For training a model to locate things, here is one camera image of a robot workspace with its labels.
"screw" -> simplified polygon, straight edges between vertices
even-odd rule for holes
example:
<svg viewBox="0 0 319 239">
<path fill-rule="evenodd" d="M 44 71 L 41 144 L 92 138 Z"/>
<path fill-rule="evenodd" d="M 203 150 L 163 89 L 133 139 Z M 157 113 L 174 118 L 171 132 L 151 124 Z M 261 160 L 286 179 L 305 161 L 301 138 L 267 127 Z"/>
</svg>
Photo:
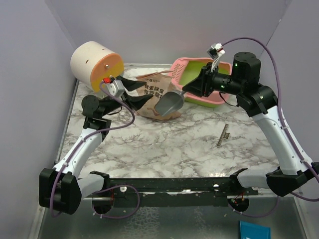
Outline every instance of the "screw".
<svg viewBox="0 0 319 239">
<path fill-rule="evenodd" d="M 126 192 L 126 190 L 127 190 L 126 187 L 121 187 L 121 188 L 120 188 L 120 191 L 121 191 L 122 193 Z"/>
</svg>

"white marble surface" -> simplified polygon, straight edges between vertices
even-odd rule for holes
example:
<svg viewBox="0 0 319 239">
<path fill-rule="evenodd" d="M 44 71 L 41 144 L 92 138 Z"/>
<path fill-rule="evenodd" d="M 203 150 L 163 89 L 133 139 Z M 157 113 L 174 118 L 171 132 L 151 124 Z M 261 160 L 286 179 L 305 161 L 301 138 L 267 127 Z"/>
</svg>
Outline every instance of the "white marble surface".
<svg viewBox="0 0 319 239">
<path fill-rule="evenodd" d="M 162 68 L 127 69 L 124 77 L 164 70 Z M 81 101 L 92 92 L 79 84 L 61 156 L 77 140 L 83 126 Z M 80 177 L 91 171 L 111 177 L 216 177 L 229 176 L 248 167 L 271 169 L 278 166 L 275 154 L 262 131 L 237 107 L 226 104 L 211 109 L 186 103 L 180 118 L 160 122 L 137 116 L 128 128 L 110 131 L 91 155 Z M 130 113 L 108 117 L 112 126 L 130 120 Z M 225 124 L 229 139 L 216 147 Z"/>
</svg>

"gray floor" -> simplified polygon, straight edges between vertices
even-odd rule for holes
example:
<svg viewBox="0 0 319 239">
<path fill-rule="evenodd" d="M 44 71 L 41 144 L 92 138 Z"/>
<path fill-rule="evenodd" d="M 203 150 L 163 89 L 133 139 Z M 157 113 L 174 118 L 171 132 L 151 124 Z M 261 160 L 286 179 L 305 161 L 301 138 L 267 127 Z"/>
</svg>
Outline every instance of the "gray floor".
<svg viewBox="0 0 319 239">
<path fill-rule="evenodd" d="M 274 198 L 251 199 L 247 213 L 268 211 Z M 114 209 L 113 214 L 124 209 Z M 282 198 L 270 216 L 252 219 L 227 207 L 140 208 L 123 220 L 93 216 L 91 200 L 82 201 L 74 215 L 51 218 L 45 212 L 40 239 L 238 239 L 239 221 L 270 227 L 272 239 L 306 239 L 293 198 Z"/>
</svg>

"blue object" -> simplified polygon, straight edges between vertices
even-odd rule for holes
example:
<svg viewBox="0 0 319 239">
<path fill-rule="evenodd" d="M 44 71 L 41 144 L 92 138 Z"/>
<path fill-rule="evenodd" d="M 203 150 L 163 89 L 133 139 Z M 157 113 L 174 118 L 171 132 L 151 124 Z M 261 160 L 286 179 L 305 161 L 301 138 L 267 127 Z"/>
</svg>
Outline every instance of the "blue object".
<svg viewBox="0 0 319 239">
<path fill-rule="evenodd" d="M 271 239 L 271 229 L 240 221 L 240 239 Z"/>
</svg>

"black cable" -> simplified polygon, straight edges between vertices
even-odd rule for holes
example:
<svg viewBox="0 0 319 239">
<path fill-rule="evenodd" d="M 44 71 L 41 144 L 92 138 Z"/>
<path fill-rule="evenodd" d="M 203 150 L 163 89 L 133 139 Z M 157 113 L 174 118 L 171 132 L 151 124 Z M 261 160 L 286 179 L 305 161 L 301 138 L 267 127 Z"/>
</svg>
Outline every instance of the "black cable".
<svg viewBox="0 0 319 239">
<path fill-rule="evenodd" d="M 219 92 L 219 96 L 220 96 L 221 99 L 222 99 L 226 104 L 228 104 L 229 106 L 238 107 L 238 106 L 236 106 L 236 105 L 232 105 L 232 104 L 228 103 L 228 102 L 224 99 L 224 97 L 222 96 L 221 92 Z"/>
<path fill-rule="evenodd" d="M 112 116 L 112 115 L 118 114 L 119 112 L 122 111 L 122 108 L 123 108 L 123 107 L 121 106 L 121 108 L 120 108 L 119 111 L 116 111 L 116 112 L 114 112 L 114 113 L 109 113 L 108 116 Z"/>
</svg>

